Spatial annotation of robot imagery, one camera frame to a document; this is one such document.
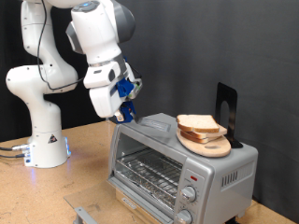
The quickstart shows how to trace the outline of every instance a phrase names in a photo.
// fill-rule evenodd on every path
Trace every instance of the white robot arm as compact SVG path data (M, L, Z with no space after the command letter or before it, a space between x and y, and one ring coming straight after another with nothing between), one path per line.
M90 89L97 115L115 115L119 123L130 122L135 116L131 100L141 90L142 80L134 77L118 44L132 37L134 16L114 0L101 0L75 6L72 18L66 33L73 50L87 56L84 85Z
M45 1L47 22L41 38L39 57L43 64L27 65L11 69L7 74L7 87L28 106L32 122L32 136L24 149L26 166L50 168L63 164L68 157L67 144L62 135L60 108L44 100L44 94L72 91L76 85L67 86L78 79L76 70L59 55L52 31L50 10L53 4L78 4L82 0ZM41 31L45 22L41 0L26 0L21 5L21 32L23 45L28 53L37 56Z

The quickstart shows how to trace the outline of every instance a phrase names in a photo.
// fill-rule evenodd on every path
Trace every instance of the oven rack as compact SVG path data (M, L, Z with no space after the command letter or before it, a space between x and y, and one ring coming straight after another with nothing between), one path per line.
M121 175L174 209L182 165L148 148L117 160Z

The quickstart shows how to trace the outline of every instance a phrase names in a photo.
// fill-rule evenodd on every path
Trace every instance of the black cable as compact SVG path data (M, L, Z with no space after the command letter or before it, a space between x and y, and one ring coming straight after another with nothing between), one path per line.
M0 150L2 151L12 151L11 147L0 147Z
M134 71L136 71L138 74L139 74L139 77L140 78L142 78L142 75L141 75L141 73L139 73L138 71L137 71L137 69L135 69L134 67L132 67L132 65L131 64L129 64L130 65L130 67L134 70Z
M4 155L0 155L0 157L3 157L3 158L23 158L25 157L25 154L19 154L19 155L16 155L16 156L4 156Z
M73 83L70 83L70 84L67 84L65 86L62 86L62 87L58 87L58 88L52 88L49 84L48 81L46 81L43 76L41 75L41 71L40 71L40 64L39 64L39 47L40 47L40 43L41 43L41 39L42 39L42 36L44 34L44 30L45 30L45 27L46 27L46 23L47 23L47 10L46 10L46 6L45 6L45 3L44 3L44 0L41 0L42 4L43 4L43 7L44 7L44 11L45 11L45 21L44 21L44 25L43 25L43 29L41 30L41 34L40 34L40 37L39 37L39 41L38 41L38 46L37 46L37 65L38 65L38 71L39 71L39 75L40 75L40 78L46 82L48 84L48 87L50 90L52 91L57 91L57 90L60 90L60 89L63 89L65 87L69 87L69 86L72 86L72 85L75 85L77 83L79 83L80 81L82 81L84 79L81 78L79 80L77 80L76 82L73 82Z

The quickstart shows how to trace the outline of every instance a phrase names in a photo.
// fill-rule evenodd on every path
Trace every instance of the table surface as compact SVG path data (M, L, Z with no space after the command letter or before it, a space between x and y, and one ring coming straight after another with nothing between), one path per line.
M23 159L0 158L0 223L73 223L76 213L64 196L94 188L107 188L103 183L107 179L108 155L114 127L114 123L103 121L63 130L63 135L68 137L72 156L65 164L55 168L26 167ZM27 138L8 141L1 143L0 147L16 146L26 141ZM1 154L20 152L1 151ZM113 216L130 214L118 202L114 202L114 206ZM98 204L94 205L93 211L101 215ZM142 223L133 215L127 215L126 218L127 223ZM294 224L254 201L246 214L237 220L242 224Z

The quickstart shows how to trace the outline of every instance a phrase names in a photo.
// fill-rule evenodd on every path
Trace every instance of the black stand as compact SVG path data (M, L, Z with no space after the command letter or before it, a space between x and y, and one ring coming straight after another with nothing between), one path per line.
M225 222L225 224L240 224L237 221L235 221L235 217L229 219L227 222Z
M234 139L235 113L236 113L236 101L237 101L236 90L222 83L218 83L215 120L219 124L221 122L221 105L223 101L227 102L230 110L230 118L228 122L226 138L227 140L229 140L232 148L242 148L243 145Z

